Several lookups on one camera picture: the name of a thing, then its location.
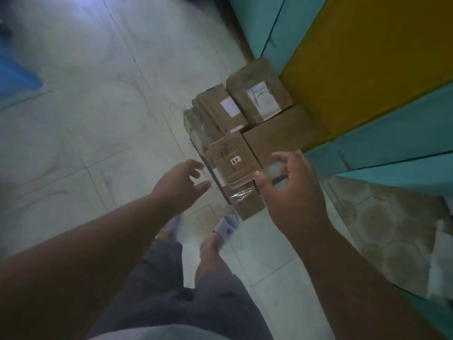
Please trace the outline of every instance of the white label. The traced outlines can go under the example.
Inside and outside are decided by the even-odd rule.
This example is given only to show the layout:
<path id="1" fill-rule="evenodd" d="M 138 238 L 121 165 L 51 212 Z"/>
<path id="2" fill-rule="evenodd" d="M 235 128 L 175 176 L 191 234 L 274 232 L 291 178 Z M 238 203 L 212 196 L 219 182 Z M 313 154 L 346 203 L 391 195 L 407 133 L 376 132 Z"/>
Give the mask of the white label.
<path id="1" fill-rule="evenodd" d="M 232 134 L 233 132 L 236 132 L 236 131 L 238 131 L 238 130 L 241 130 L 243 127 L 244 127 L 244 125 L 236 126 L 234 129 L 231 129 L 231 130 L 230 130 L 230 133 Z"/>
<path id="2" fill-rule="evenodd" d="M 231 118 L 241 113 L 241 111 L 239 111 L 239 108 L 237 107 L 236 103 L 231 97 L 228 97 L 223 102 L 220 102 L 220 105 L 222 105 L 225 111 L 228 112 Z"/>
<path id="3" fill-rule="evenodd" d="M 230 162 L 231 162 L 232 165 L 236 165 L 239 162 L 241 162 L 241 157 L 240 156 L 235 156 L 232 159 L 230 159 Z"/>
<path id="4" fill-rule="evenodd" d="M 223 181 L 222 177 L 220 176 L 220 173 L 217 170 L 217 168 L 214 168 L 212 171 L 214 172 L 214 175 L 216 176 L 217 180 L 219 181 L 220 186 L 225 187 L 225 182 Z"/>
<path id="5" fill-rule="evenodd" d="M 247 90 L 247 94 L 263 119 L 267 119 L 281 111 L 279 104 L 269 92 L 264 81 Z"/>

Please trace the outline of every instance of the yellow panel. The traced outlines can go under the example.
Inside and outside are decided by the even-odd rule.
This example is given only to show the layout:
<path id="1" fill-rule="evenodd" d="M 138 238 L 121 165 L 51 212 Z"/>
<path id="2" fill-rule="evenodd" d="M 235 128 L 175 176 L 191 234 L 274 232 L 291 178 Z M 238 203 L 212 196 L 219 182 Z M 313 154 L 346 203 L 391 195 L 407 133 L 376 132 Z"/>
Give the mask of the yellow panel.
<path id="1" fill-rule="evenodd" d="M 328 0 L 281 79 L 338 137 L 453 80 L 452 9 L 453 0 Z"/>

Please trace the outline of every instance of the gray shorts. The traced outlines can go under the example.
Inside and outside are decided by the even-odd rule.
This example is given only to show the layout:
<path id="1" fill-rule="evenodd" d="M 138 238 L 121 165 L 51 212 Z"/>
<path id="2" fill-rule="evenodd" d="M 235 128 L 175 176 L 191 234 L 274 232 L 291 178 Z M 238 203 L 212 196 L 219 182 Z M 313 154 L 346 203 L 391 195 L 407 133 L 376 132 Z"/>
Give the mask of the gray shorts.
<path id="1" fill-rule="evenodd" d="M 146 326 L 184 324 L 231 340 L 272 340 L 258 307 L 233 274 L 208 272 L 183 287 L 183 247 L 156 239 L 87 338 Z"/>

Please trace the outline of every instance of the person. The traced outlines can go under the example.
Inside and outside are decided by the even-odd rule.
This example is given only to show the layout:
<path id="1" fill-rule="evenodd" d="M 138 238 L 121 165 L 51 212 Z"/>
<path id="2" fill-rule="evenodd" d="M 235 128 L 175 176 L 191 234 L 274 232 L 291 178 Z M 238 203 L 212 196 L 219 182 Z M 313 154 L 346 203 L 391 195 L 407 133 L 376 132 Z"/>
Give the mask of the person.
<path id="1" fill-rule="evenodd" d="M 443 339 L 333 228 L 309 161 L 288 152 L 273 156 L 286 164 L 286 188 L 275 189 L 259 172 L 256 184 L 302 259 L 336 339 Z M 210 187 L 190 180 L 202 168 L 194 160 L 180 163 L 150 195 L 2 262 L 2 338 L 271 339 L 219 257 L 237 228 L 233 215 L 201 246 L 195 289 L 183 288 L 175 216 Z"/>

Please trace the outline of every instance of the person's left arm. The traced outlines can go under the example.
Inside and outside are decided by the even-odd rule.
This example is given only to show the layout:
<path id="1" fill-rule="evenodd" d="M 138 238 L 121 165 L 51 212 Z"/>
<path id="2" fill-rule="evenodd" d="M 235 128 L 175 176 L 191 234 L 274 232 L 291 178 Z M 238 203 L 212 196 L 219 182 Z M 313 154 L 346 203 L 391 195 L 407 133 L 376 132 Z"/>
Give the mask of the person's left arm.
<path id="1" fill-rule="evenodd" d="M 190 180 L 203 167 L 180 163 L 150 195 L 0 263 L 2 338 L 82 338 L 160 229 L 209 189 Z"/>

